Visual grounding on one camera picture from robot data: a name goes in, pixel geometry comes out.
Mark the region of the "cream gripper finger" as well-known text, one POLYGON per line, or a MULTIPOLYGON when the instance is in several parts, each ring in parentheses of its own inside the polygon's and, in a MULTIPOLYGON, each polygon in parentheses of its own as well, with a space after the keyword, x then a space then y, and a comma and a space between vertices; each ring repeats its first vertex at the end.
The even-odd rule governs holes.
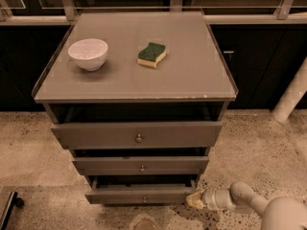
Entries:
POLYGON ((203 191, 197 191, 193 194, 190 194, 188 197, 186 197, 187 204, 199 210, 203 209, 205 205, 202 201, 202 195, 203 191))

